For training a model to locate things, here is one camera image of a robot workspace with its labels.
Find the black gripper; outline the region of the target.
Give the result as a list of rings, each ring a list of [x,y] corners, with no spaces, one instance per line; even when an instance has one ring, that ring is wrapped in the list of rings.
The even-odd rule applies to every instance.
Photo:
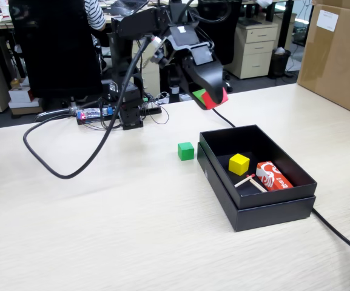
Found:
[[[180,87],[206,109],[202,95],[207,91],[213,102],[223,100],[223,66],[214,60],[210,42],[201,40],[191,25],[169,26],[164,34],[163,69],[180,65]]]

